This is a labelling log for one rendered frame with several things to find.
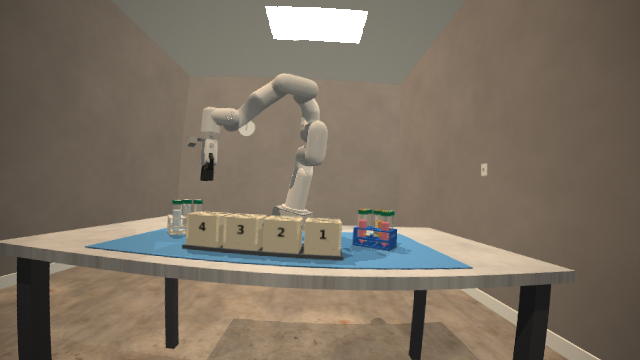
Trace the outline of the beige tube rack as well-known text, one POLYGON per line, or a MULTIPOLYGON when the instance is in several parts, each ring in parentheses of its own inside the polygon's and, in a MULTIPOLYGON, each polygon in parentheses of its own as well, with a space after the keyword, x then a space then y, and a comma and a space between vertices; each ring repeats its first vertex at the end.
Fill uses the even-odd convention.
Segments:
POLYGON ((186 228, 187 226, 185 226, 185 225, 187 225, 187 224, 182 224, 181 223, 181 226, 172 226, 171 219, 187 219, 187 216, 181 215, 181 217, 175 218, 175 217, 172 217, 172 215, 168 215, 168 222, 167 222, 167 232, 169 233, 169 235, 185 235, 186 234, 186 230, 184 230, 184 229, 179 229, 178 232, 175 232, 174 230, 171 230, 171 229, 186 228), (170 219, 169 219, 169 216, 170 216, 170 219))

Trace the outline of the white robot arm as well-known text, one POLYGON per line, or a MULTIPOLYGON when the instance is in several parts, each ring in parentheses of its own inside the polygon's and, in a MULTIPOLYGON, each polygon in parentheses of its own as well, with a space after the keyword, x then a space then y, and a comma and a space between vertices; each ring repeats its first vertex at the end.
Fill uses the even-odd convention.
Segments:
POLYGON ((305 205, 312 180, 313 166, 318 166, 324 161, 328 136, 325 124, 319 121, 320 110, 314 99, 318 94, 318 86, 314 81, 290 74, 280 74, 273 81, 253 92, 238 110, 205 108, 202 116, 201 135, 200 137, 190 136, 187 146, 194 147, 197 141, 206 138, 219 141, 221 125, 225 126, 227 131, 236 131, 287 94, 293 95, 294 100, 301 107, 300 136, 303 141, 307 142, 307 145, 300 147, 296 152, 286 205, 282 204, 281 207, 294 212, 307 213, 305 205))

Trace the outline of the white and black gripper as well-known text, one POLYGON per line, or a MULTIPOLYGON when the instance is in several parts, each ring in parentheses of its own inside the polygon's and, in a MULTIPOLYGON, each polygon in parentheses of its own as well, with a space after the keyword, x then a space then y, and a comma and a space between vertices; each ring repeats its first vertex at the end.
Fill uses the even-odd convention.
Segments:
POLYGON ((202 152, 201 152, 201 177, 200 180, 201 181, 213 181, 213 175, 214 175, 214 166, 217 165, 217 151, 218 151, 218 143, 215 139, 201 139, 200 140, 202 143, 202 152), (214 156, 214 157, 213 157, 214 156), (207 160, 207 157, 209 157, 207 160), (214 165, 214 163, 216 163, 216 165, 214 165), (203 166, 203 165, 206 165, 203 166), (213 166, 214 165, 214 166, 213 166), (206 170, 205 170, 206 169, 206 170), (205 172, 205 178, 204 178, 204 172, 205 172))

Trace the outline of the blue bench mat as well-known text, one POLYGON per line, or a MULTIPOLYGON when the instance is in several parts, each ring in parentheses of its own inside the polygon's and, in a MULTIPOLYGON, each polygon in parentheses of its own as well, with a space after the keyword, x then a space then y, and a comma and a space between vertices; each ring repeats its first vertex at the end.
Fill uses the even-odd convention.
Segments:
POLYGON ((85 248, 163 256, 182 259, 307 268, 334 269, 473 269, 452 257, 436 251, 409 237, 397 238, 397 246, 388 250, 353 245, 353 234, 341 237, 342 260, 321 260, 258 256, 182 249, 185 235, 169 235, 167 228, 102 243, 85 248))

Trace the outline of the beige bucket adapter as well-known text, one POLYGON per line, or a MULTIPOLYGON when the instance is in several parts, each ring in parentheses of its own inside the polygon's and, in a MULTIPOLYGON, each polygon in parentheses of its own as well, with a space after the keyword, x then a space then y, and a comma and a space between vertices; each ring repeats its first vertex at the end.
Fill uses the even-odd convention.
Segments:
POLYGON ((340 256, 341 233, 340 219, 307 218, 304 254, 340 256))
POLYGON ((299 254, 302 247, 302 233, 303 217, 270 216, 265 218, 262 251, 299 254))
POLYGON ((223 246, 224 216, 233 213, 198 212, 187 214, 186 245, 223 246))
POLYGON ((223 248, 258 251, 263 244, 264 218, 267 218, 267 215, 224 216, 223 248))

